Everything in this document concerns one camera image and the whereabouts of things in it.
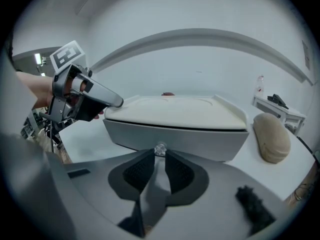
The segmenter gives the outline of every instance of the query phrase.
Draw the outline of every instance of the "white container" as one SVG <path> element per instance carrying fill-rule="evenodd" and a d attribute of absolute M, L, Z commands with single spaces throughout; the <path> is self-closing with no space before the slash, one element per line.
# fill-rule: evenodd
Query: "white container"
<path fill-rule="evenodd" d="M 248 136 L 248 115 L 222 97 L 134 96 L 109 107 L 104 125 L 118 145 L 167 149 L 215 161 L 230 161 Z"/>

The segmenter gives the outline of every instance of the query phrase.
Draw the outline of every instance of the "red object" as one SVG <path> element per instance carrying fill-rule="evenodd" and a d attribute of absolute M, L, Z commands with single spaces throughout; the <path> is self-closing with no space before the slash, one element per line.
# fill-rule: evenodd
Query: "red object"
<path fill-rule="evenodd" d="M 175 96 L 172 92 L 164 92 L 161 96 Z"/>

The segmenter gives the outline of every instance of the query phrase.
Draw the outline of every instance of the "black slot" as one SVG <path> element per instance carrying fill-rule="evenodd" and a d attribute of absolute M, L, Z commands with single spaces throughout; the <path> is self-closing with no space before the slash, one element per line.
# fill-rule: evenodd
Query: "black slot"
<path fill-rule="evenodd" d="M 80 170 L 75 170 L 75 171 L 71 171 L 71 172 L 68 172 L 68 176 L 70 179 L 73 179 L 73 178 L 76 178 L 76 177 L 79 177 L 79 176 L 82 176 L 82 175 L 86 175 L 86 174 L 89 174 L 90 171 L 87 170 L 87 169 L 80 169 Z"/>

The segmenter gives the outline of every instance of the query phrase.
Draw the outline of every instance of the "curved ceiling beam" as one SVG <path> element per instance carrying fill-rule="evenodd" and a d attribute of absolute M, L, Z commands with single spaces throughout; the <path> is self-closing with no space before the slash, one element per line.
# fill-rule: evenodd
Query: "curved ceiling beam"
<path fill-rule="evenodd" d="M 221 47 L 248 53 L 278 66 L 301 83 L 308 80 L 313 85 L 313 81 L 303 70 L 289 58 L 263 42 L 235 32 L 209 28 L 177 29 L 141 38 L 108 54 L 95 63 L 91 69 L 97 73 L 137 55 L 183 46 Z"/>

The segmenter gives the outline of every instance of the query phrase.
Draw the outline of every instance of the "white table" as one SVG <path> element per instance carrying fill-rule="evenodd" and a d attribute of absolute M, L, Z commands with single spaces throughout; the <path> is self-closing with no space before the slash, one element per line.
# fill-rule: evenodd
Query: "white table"
<path fill-rule="evenodd" d="M 262 111 L 252 105 L 234 104 L 244 109 L 249 122 Z M 232 161 L 226 162 L 247 173 L 256 181 L 274 192 L 281 200 L 285 200 L 306 177 L 315 159 L 305 146 L 289 132 L 291 151 L 289 155 L 277 164 L 264 161 L 259 154 L 255 133 L 250 127 L 247 140 Z M 74 163 L 106 159 L 134 152 L 114 144 L 102 121 L 77 121 L 60 131 L 66 151 Z"/>
<path fill-rule="evenodd" d="M 291 119 L 291 120 L 296 120 L 298 121 L 298 127 L 296 128 L 294 135 L 298 136 L 298 133 L 301 129 L 301 126 L 304 123 L 304 120 L 307 118 L 306 115 L 301 114 L 299 111 L 297 111 L 296 109 L 287 106 L 289 109 L 286 109 L 282 106 L 279 106 L 278 104 L 273 103 L 270 100 L 267 100 L 263 97 L 259 97 L 259 96 L 254 96 L 254 102 L 253 105 L 255 107 L 257 107 L 257 105 L 260 104 L 263 107 L 266 107 L 270 110 L 272 110 L 273 112 L 277 113 L 280 116 L 280 121 L 285 124 L 287 119 Z"/>

